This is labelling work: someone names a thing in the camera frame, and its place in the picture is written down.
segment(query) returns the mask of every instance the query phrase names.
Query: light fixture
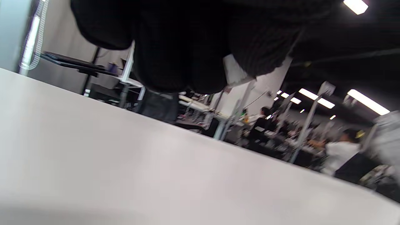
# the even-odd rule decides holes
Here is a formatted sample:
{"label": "light fixture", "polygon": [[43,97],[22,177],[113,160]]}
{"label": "light fixture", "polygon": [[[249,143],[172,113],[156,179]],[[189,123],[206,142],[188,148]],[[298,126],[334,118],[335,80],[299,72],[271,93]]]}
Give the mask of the light fixture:
{"label": "light fixture", "polygon": [[282,96],[282,97],[284,97],[284,98],[287,98],[287,97],[289,97],[289,95],[288,95],[288,94],[286,94],[286,93],[283,93],[283,94],[281,94],[281,96]]}
{"label": "light fixture", "polygon": [[318,103],[320,103],[321,105],[325,106],[326,108],[333,108],[335,107],[335,104],[328,102],[327,100],[321,98],[320,100],[318,100]]}
{"label": "light fixture", "polygon": [[[300,89],[299,93],[304,94],[305,96],[309,97],[312,100],[316,100],[318,98],[318,95],[302,88]],[[320,103],[321,105],[325,106],[326,108],[333,108],[335,106],[335,104],[321,98],[320,100],[318,100],[318,103]]]}
{"label": "light fixture", "polygon": [[387,110],[383,106],[379,105],[378,103],[374,102],[373,100],[369,99],[367,96],[361,94],[360,92],[358,92],[354,89],[350,90],[347,94],[350,95],[351,97],[355,98],[357,101],[361,102],[362,104],[366,105],[368,108],[377,112],[381,116],[390,113],[389,110]]}
{"label": "light fixture", "polygon": [[300,104],[300,103],[301,103],[301,100],[300,100],[300,99],[297,99],[297,98],[292,98],[290,101],[291,101],[291,102],[294,102],[294,103],[296,103],[296,104]]}
{"label": "light fixture", "polygon": [[364,13],[368,8],[368,5],[362,0],[344,0],[343,3],[357,15]]}
{"label": "light fixture", "polygon": [[309,97],[312,100],[316,100],[318,98],[318,95],[316,95],[304,88],[300,89],[299,93],[304,94],[305,96]]}

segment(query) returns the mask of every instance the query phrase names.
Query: black ceiling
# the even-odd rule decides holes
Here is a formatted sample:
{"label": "black ceiling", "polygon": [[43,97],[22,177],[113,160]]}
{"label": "black ceiling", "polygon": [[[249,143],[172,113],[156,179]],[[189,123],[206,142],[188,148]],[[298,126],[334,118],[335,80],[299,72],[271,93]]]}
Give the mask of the black ceiling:
{"label": "black ceiling", "polygon": [[[364,2],[369,7],[361,15],[341,4],[329,18],[306,29],[291,54],[283,91],[317,93],[327,80],[341,99],[356,89],[390,111],[400,109],[400,1]],[[295,108],[310,104],[306,98]]]}

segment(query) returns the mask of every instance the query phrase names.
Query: person in white shirt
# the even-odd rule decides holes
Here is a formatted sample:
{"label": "person in white shirt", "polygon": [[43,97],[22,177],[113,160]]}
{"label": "person in white shirt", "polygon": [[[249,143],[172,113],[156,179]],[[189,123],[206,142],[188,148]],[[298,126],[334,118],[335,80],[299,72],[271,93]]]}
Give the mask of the person in white shirt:
{"label": "person in white shirt", "polygon": [[[310,144],[314,147],[321,147],[316,143]],[[359,144],[358,131],[353,129],[343,131],[339,141],[327,143],[325,149],[328,157],[323,164],[321,172],[334,176],[336,170],[340,169],[355,154],[360,152],[361,144]]]}

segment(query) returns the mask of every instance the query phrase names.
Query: table surface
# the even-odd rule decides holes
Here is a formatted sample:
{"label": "table surface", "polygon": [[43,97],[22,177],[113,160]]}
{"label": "table surface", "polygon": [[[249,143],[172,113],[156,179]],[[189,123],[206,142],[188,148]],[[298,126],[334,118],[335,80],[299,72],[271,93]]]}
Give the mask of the table surface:
{"label": "table surface", "polygon": [[0,224],[398,225],[363,188],[0,69]]}

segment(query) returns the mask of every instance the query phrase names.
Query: white wall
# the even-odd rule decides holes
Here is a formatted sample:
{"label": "white wall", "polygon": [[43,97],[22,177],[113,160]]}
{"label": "white wall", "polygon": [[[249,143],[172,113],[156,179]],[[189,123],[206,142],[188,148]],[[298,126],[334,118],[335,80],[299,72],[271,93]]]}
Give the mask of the white wall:
{"label": "white wall", "polygon": [[[95,49],[96,47],[79,33],[70,9],[70,1],[51,0],[47,11],[42,52],[54,52],[89,62]],[[102,49],[100,55],[105,52],[106,50]],[[100,58],[97,64],[107,66],[108,62],[120,63],[119,58],[126,58],[127,55],[128,51],[111,51]],[[28,76],[76,93],[81,92],[86,78],[86,74],[78,73],[76,69],[57,66],[43,59]]]}
{"label": "white wall", "polygon": [[283,62],[283,65],[279,68],[276,68],[272,73],[257,77],[255,88],[251,91],[245,106],[256,100],[267,90],[272,93],[272,96],[268,97],[266,94],[264,94],[257,101],[252,103],[248,107],[250,115],[258,114],[260,112],[260,109],[264,106],[266,106],[267,108],[272,107],[274,103],[274,98],[277,96],[276,93],[282,86],[283,80],[286,77],[286,73],[289,70],[292,60],[292,58],[288,57]]}
{"label": "white wall", "polygon": [[[264,106],[268,108],[272,107],[276,93],[282,86],[283,80],[285,79],[291,63],[292,58],[288,57],[283,62],[283,65],[279,68],[276,68],[272,73],[257,77],[257,82],[255,83],[254,88],[251,90],[249,98],[246,100],[244,106],[247,106],[258,97],[261,97],[247,107],[249,115],[259,114],[260,109]],[[242,84],[232,88],[229,94],[224,93],[217,110],[226,115],[231,115],[236,102],[243,98],[248,85],[249,83]],[[263,94],[266,91],[270,91],[272,96],[268,97],[266,94]]]}

